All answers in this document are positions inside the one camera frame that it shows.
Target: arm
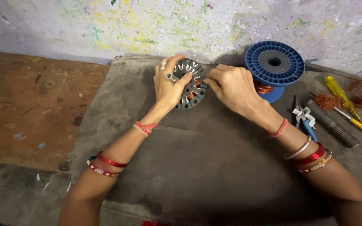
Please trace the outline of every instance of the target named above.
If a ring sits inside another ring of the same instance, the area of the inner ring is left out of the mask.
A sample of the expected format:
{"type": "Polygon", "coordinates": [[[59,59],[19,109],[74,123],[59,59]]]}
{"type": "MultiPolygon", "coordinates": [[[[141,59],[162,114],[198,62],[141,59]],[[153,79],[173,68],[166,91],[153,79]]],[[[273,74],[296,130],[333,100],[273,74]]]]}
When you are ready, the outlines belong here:
{"type": "MultiPolygon", "coordinates": [[[[162,61],[167,63],[166,65],[156,66],[154,76],[156,103],[139,121],[142,125],[159,123],[178,104],[182,91],[191,80],[192,74],[187,73],[175,84],[168,81],[165,75],[172,73],[175,64],[183,58],[185,55],[166,58],[162,61]]],[[[114,162],[128,163],[145,139],[146,136],[141,131],[132,127],[105,150],[103,156],[114,162]]],[[[124,170],[124,168],[113,167],[98,159],[93,163],[104,171],[121,172],[124,170]]],[[[88,168],[64,198],[58,225],[97,226],[101,204],[116,181],[116,177],[107,177],[88,168]]]]}
{"type": "MultiPolygon", "coordinates": [[[[284,118],[279,115],[255,91],[252,74],[244,68],[218,65],[209,72],[206,82],[217,97],[231,110],[273,134],[280,128],[284,118]]],[[[276,138],[287,155],[295,153],[307,140],[307,136],[288,124],[276,138]]],[[[302,159],[316,152],[318,144],[309,146],[294,159],[302,159]]],[[[339,225],[362,225],[362,186],[339,162],[331,159],[324,167],[303,174],[330,203],[339,225]]]]}

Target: metal shaft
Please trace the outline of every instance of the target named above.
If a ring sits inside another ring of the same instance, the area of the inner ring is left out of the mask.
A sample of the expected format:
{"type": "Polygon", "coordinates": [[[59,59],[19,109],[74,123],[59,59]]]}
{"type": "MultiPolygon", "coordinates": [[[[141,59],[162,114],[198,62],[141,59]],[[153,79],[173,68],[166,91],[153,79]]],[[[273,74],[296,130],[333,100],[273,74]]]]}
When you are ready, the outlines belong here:
{"type": "Polygon", "coordinates": [[[170,80],[172,83],[176,83],[176,82],[178,82],[178,80],[180,80],[175,75],[170,74],[170,73],[167,73],[166,79],[170,80]]]}
{"type": "Polygon", "coordinates": [[[321,124],[328,132],[333,134],[337,139],[342,141],[347,147],[357,147],[359,140],[349,133],[345,128],[333,120],[324,112],[313,100],[308,101],[306,105],[311,110],[311,115],[321,124]]]}

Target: red object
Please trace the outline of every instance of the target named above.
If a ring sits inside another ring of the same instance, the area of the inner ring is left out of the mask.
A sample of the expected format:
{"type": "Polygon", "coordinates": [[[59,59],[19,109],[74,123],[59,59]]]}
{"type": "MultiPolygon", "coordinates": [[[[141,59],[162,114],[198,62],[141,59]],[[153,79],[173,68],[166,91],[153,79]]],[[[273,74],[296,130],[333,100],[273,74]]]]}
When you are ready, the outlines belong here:
{"type": "Polygon", "coordinates": [[[144,220],[142,222],[142,225],[141,226],[169,226],[167,224],[162,224],[162,223],[155,223],[155,222],[151,222],[151,221],[147,221],[147,220],[144,220]]]}
{"type": "Polygon", "coordinates": [[[88,166],[93,169],[94,171],[100,173],[101,175],[104,175],[104,176],[107,176],[107,177],[118,177],[119,176],[119,173],[118,172],[108,172],[108,171],[104,171],[104,170],[101,170],[99,169],[98,167],[96,167],[96,165],[94,165],[92,163],[92,158],[90,158],[88,161],[87,161],[87,164],[88,166]]]}
{"type": "Polygon", "coordinates": [[[97,158],[100,160],[100,161],[102,161],[102,162],[105,162],[105,163],[107,163],[107,164],[109,164],[109,165],[111,165],[111,166],[113,166],[113,167],[120,167],[120,168],[124,168],[124,167],[126,167],[128,164],[121,164],[121,163],[118,163],[118,162],[114,162],[114,161],[112,161],[112,160],[109,160],[108,158],[106,158],[106,157],[104,157],[103,155],[102,155],[102,153],[103,152],[99,152],[98,154],[97,154],[97,158]]]}
{"type": "Polygon", "coordinates": [[[292,162],[296,165],[296,166],[304,166],[304,165],[307,165],[307,164],[310,164],[312,162],[315,162],[316,160],[320,159],[324,154],[325,154],[325,147],[322,146],[322,144],[320,144],[319,142],[317,142],[317,144],[319,145],[318,147],[318,150],[306,157],[306,158],[303,158],[303,159],[298,159],[298,160],[292,160],[292,162]]]}
{"type": "Polygon", "coordinates": [[[149,136],[150,133],[152,133],[152,129],[155,128],[157,124],[153,124],[153,125],[146,125],[143,126],[139,121],[135,122],[135,124],[133,125],[133,127],[135,127],[136,129],[140,130],[141,132],[143,132],[146,136],[149,136]]]}
{"type": "Polygon", "coordinates": [[[280,134],[282,134],[283,131],[286,129],[287,125],[288,125],[288,120],[287,118],[284,118],[283,124],[280,126],[279,130],[276,131],[274,134],[271,134],[270,137],[275,138],[277,136],[280,136],[280,134]]]}

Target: woman's left hand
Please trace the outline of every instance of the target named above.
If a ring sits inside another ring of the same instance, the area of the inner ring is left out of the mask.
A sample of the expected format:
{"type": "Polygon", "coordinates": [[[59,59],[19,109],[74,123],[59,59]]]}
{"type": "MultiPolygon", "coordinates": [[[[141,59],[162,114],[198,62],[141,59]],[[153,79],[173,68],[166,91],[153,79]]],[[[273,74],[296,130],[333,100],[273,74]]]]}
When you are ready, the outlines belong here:
{"type": "Polygon", "coordinates": [[[156,103],[148,114],[140,120],[142,125],[156,124],[168,114],[178,103],[185,86],[192,79],[192,73],[185,74],[178,82],[172,83],[166,79],[167,73],[173,73],[175,64],[185,58],[184,54],[175,57],[167,57],[156,66],[154,75],[154,90],[156,91],[156,103]]]}

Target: silver bangle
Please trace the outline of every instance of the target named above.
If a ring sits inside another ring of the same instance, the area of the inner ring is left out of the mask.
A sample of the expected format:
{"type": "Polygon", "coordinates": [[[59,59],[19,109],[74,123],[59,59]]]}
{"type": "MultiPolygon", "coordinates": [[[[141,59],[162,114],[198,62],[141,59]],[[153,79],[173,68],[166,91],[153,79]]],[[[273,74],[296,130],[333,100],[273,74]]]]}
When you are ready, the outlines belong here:
{"type": "Polygon", "coordinates": [[[286,157],[286,154],[284,154],[284,159],[288,160],[288,159],[292,159],[292,158],[296,157],[299,153],[301,153],[308,147],[311,140],[312,140],[312,137],[308,135],[307,142],[305,142],[305,144],[298,151],[296,151],[294,154],[290,155],[289,157],[286,157]]]}

